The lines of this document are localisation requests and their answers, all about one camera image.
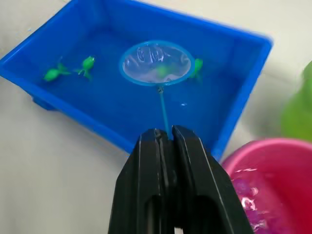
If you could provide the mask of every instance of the white table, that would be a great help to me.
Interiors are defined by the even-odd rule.
[[[259,31],[275,46],[225,155],[279,135],[281,106],[312,59],[310,0],[147,0]],[[1,0],[0,57],[65,0]],[[0,233],[106,233],[115,179],[127,154],[0,78]]]

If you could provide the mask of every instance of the purple water beads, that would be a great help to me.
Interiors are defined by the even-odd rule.
[[[254,231],[255,234],[273,234],[270,230],[264,229],[264,228],[259,228]]]
[[[234,179],[232,180],[232,184],[238,195],[253,196],[253,191],[246,180],[240,178]]]
[[[261,222],[261,220],[263,220],[258,211],[249,210],[245,211],[245,213],[251,224],[258,224]]]

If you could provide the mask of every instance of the green toy fish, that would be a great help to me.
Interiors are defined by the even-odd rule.
[[[80,75],[82,72],[84,72],[83,76],[87,77],[89,80],[92,80],[92,76],[90,75],[89,71],[93,68],[95,58],[89,56],[82,62],[82,68],[81,70],[75,70],[75,72],[78,72],[78,75]]]
[[[190,75],[190,78],[198,77],[198,72],[201,70],[202,67],[203,67],[203,60],[199,58],[195,59],[195,69],[193,73]]]
[[[168,74],[170,74],[171,68],[169,66],[161,65],[157,67],[157,73],[159,79],[164,79]]]
[[[44,76],[44,80],[51,82],[56,80],[60,75],[70,75],[71,73],[67,71],[67,68],[64,67],[61,63],[58,64],[57,69],[50,69],[47,74]]]

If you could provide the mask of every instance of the plastic tray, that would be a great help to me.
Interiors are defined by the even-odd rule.
[[[72,0],[0,60],[0,75],[130,152],[142,132],[164,129],[157,91],[118,69],[127,49],[148,40],[170,41],[203,60],[202,80],[166,87],[164,99],[169,124],[193,129],[220,159],[271,49],[265,37],[136,1]],[[96,59],[92,81],[75,73],[42,79],[58,62],[73,71],[89,56]]]

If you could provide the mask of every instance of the pink bucket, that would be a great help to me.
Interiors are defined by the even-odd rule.
[[[253,141],[222,165],[255,233],[312,233],[311,144],[281,138]]]

